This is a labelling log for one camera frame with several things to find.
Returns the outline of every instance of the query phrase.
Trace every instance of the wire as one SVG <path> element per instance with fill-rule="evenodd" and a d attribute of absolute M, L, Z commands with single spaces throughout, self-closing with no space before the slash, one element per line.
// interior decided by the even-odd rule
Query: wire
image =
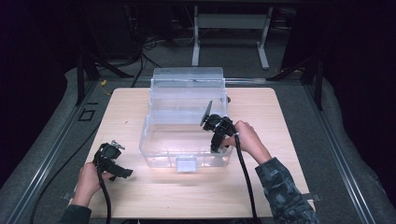
<path fill-rule="evenodd" d="M 102 163 L 99 160 L 96 170 L 97 170 L 97 174 L 98 174 L 98 178 L 99 178 L 99 185 L 102 188 L 103 194 L 105 195 L 105 199 L 106 199 L 106 205 L 107 205 L 106 224 L 110 224 L 110 220 L 111 220 L 111 200 L 110 200 L 110 197 L 108 196 L 106 184 L 105 184 L 105 181 L 103 180 L 103 177 L 102 177 L 102 171 L 100 169 L 101 166 L 102 166 Z"/>
<path fill-rule="evenodd" d="M 156 66 L 156 67 L 160 67 L 161 68 L 161 66 L 159 65 L 159 64 L 157 64 L 157 63 L 155 63 L 154 61 L 152 61 L 146 54 L 144 54 L 143 52 L 142 52 L 142 56 L 143 57 L 145 57 L 149 62 L 151 62 L 154 66 Z"/>
<path fill-rule="evenodd" d="M 132 86 L 131 86 L 131 88 L 134 87 L 134 85 L 135 85 L 136 82 L 137 82 L 137 79 L 138 79 L 138 78 L 140 77 L 140 75 L 142 74 L 142 71 L 143 71 L 143 57 L 142 57 L 142 55 L 143 55 L 143 52 L 140 53 L 140 70 L 139 70 L 139 72 L 137 73 L 137 75 L 134 77 L 134 80 L 132 81 Z"/>
<path fill-rule="evenodd" d="M 47 183 L 47 185 L 43 188 L 43 190 L 41 191 L 41 193 L 38 195 L 37 200 L 35 201 L 35 206 L 33 208 L 32 211 L 32 215 L 30 216 L 30 223 L 33 224 L 34 220 L 35 220 L 35 211 L 37 210 L 38 204 L 41 201 L 41 198 L 43 197 L 44 193 L 46 192 L 46 190 L 48 189 L 48 187 L 50 186 L 50 184 L 52 183 L 52 181 L 55 179 L 55 177 L 62 171 L 62 169 L 67 165 L 67 163 L 69 163 L 76 155 L 77 153 L 85 146 L 85 144 L 87 144 L 87 142 L 91 139 L 91 137 L 93 136 L 93 134 L 96 132 L 96 130 L 99 128 L 101 122 L 99 122 L 99 124 L 93 129 L 93 131 L 91 132 L 91 134 L 88 136 L 87 139 L 85 139 L 85 141 L 81 144 L 81 146 L 70 156 L 69 159 L 67 159 L 67 161 L 61 166 L 61 168 L 59 168 L 59 170 L 55 173 L 55 175 L 53 175 L 53 177 L 49 180 L 49 182 Z"/>
<path fill-rule="evenodd" d="M 259 218 L 257 217 L 257 212 L 256 212 L 256 204 L 254 203 L 254 196 L 253 196 L 253 189 L 251 187 L 250 183 L 250 177 L 248 175 L 248 169 L 245 165 L 244 157 L 242 155 L 242 150 L 241 150 L 241 143 L 239 142 L 239 136 L 238 136 L 238 131 L 236 130 L 235 126 L 233 126 L 233 123 L 225 118 L 215 118 L 218 120 L 225 120 L 228 123 L 231 124 L 231 127 L 233 127 L 233 137 L 235 138 L 235 147 L 236 147 L 236 153 L 238 155 L 239 162 L 241 163 L 242 171 L 244 172 L 244 176 L 247 182 L 247 191 L 248 191 L 248 196 L 250 198 L 250 206 L 251 206 L 251 212 L 253 215 L 253 222 L 256 224 L 262 223 Z"/>

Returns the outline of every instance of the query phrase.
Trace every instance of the sleeve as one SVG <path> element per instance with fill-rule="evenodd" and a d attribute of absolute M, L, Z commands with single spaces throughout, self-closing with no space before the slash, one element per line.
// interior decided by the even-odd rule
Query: sleeve
<path fill-rule="evenodd" d="M 59 221 L 60 224 L 88 224 L 90 222 L 91 209 L 79 206 L 75 204 L 70 204 L 67 206 L 64 215 Z"/>
<path fill-rule="evenodd" d="M 320 223 L 296 188 L 289 170 L 277 158 L 259 165 L 256 172 L 276 223 Z"/>

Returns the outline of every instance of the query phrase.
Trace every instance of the human hand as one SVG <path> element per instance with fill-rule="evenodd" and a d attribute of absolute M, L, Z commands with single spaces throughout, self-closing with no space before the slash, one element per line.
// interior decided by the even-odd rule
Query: human hand
<path fill-rule="evenodd" d="M 259 164 L 272 159 L 268 149 L 264 146 L 262 140 L 252 126 L 242 120 L 238 120 L 234 126 L 239 133 L 239 142 L 243 151 L 250 154 Z M 221 144 L 223 146 L 230 145 L 235 147 L 234 136 L 224 139 Z"/>
<path fill-rule="evenodd" d="M 112 176 L 111 173 L 102 173 L 102 178 L 105 181 Z M 76 194 L 71 204 L 88 207 L 93 194 L 100 188 L 96 166 L 93 162 L 85 163 L 79 170 Z"/>

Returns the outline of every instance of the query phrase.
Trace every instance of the metal frame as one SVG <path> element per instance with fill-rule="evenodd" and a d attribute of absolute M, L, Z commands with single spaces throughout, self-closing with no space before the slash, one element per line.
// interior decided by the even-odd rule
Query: metal frame
<path fill-rule="evenodd" d="M 194 48 L 191 66 L 198 66 L 200 55 L 200 28 L 227 28 L 227 29 L 256 29 L 262 30 L 262 38 L 257 42 L 262 69 L 269 69 L 264 45 L 270 27 L 273 9 L 268 8 L 267 14 L 241 15 L 241 14 L 199 14 L 198 6 L 194 6 Z"/>

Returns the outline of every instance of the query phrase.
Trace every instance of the clear plastic box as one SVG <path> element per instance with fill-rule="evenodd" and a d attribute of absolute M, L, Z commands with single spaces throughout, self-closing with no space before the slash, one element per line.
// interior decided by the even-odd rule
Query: clear plastic box
<path fill-rule="evenodd" d="M 229 162 L 232 147 L 210 152 L 212 132 L 200 126 L 210 114 L 227 115 L 227 91 L 221 68 L 157 68 L 151 80 L 149 110 L 139 150 L 150 167 L 175 167 L 195 172 Z"/>

